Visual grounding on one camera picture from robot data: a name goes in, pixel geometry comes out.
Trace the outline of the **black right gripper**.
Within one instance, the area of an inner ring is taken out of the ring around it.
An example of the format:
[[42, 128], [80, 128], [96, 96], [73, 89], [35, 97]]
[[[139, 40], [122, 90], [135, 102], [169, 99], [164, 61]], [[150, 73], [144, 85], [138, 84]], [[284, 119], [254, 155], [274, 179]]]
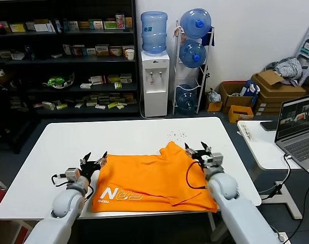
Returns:
[[185, 143], [185, 152], [190, 158], [196, 160], [201, 168], [207, 168], [211, 163], [211, 147], [202, 141], [201, 145], [204, 150], [194, 150]]

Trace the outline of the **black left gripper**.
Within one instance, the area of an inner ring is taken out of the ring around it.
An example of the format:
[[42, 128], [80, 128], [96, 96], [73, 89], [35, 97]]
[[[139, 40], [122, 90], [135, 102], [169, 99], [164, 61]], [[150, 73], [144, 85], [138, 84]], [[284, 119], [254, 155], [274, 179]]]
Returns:
[[79, 160], [80, 161], [80, 175], [87, 179], [91, 179], [93, 173], [97, 170], [101, 170], [101, 168], [107, 162], [107, 152], [105, 152], [103, 156], [97, 161], [88, 162], [90, 155], [91, 155], [91, 152], [89, 152], [82, 159]]

